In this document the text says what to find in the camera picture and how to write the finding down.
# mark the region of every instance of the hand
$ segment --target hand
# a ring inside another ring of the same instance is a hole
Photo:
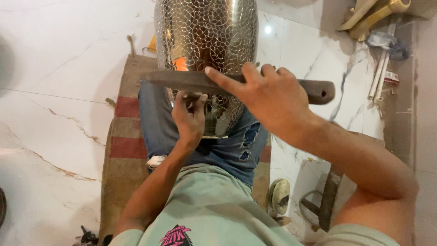
[[[315,121],[321,120],[309,110],[308,95],[287,69],[275,71],[272,65],[265,64],[262,76],[252,63],[245,63],[242,71],[246,84],[205,68],[207,76],[238,97],[267,130],[294,146]]]
[[[176,95],[171,116],[179,131],[179,143],[187,151],[193,152],[202,139],[205,130],[204,106],[208,95],[203,94],[193,103],[187,103],[183,97],[186,91],[179,91]]]

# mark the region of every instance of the wooden handle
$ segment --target wooden handle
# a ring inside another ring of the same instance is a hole
[[[246,83],[243,75],[227,74],[227,76],[241,83]],[[204,72],[154,71],[150,73],[150,82],[178,90],[231,95],[209,79]],[[298,80],[298,82],[308,94],[310,104],[327,104],[335,97],[335,86],[331,81]]]

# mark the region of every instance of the right hand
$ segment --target right hand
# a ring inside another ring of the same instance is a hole
[[[207,76],[223,89],[238,97],[248,110],[270,132],[295,145],[322,120],[309,110],[308,95],[296,77],[281,67],[262,66],[262,76],[252,63],[242,67],[246,84],[235,81],[213,68],[205,68]]]

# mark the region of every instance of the mint green t-shirt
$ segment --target mint green t-shirt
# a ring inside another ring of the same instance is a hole
[[[301,245],[258,207],[250,193],[250,186],[219,167],[184,167],[165,208],[146,231],[122,232],[110,246]],[[382,232],[345,224],[335,226],[317,245],[398,244]]]

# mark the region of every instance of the jute mat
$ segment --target jute mat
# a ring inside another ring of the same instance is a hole
[[[135,55],[132,39],[131,54],[126,60],[114,118],[108,132],[102,175],[101,223],[99,246],[105,236],[112,235],[115,223],[132,193],[148,176],[147,149],[139,118],[139,80],[157,69],[157,59]],[[267,211],[270,184],[270,141],[255,169],[252,197]]]

